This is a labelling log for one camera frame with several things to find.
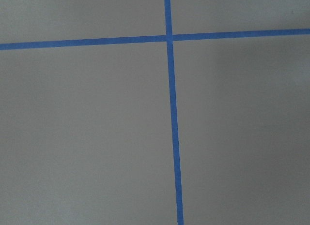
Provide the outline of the blue tape line lengthwise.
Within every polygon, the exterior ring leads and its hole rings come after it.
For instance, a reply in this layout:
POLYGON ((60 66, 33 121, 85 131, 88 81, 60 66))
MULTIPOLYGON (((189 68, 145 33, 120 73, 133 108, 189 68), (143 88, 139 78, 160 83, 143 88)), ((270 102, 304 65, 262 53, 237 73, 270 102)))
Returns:
POLYGON ((170 94, 170 110, 171 110, 170 116, 171 116, 173 164, 174 164, 175 191, 176 191, 177 224, 183 225, 184 212, 183 212, 178 118, 177 118, 177 98, 176 98, 176 83, 175 83, 171 0, 164 0, 164 7, 165 7, 166 45, 167 45, 167 60, 168 60, 168 74, 169 74, 169 94, 170 94))

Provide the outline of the blue tape line crosswise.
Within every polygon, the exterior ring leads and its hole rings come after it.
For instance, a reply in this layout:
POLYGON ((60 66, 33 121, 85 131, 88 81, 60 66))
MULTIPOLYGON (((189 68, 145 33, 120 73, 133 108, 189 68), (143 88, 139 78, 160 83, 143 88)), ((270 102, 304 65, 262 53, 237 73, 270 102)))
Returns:
POLYGON ((309 35, 309 33, 310 33, 309 29, 208 32, 208 33, 193 33, 193 34, 174 34, 170 38, 167 37, 166 35, 154 35, 154 36, 131 36, 131 37, 7 43, 7 44, 1 44, 0 49, 18 50, 18 49, 35 49, 35 48, 90 46, 90 45, 156 43, 166 41, 190 41, 190 40, 226 39, 226 38, 265 37, 265 36, 309 35))

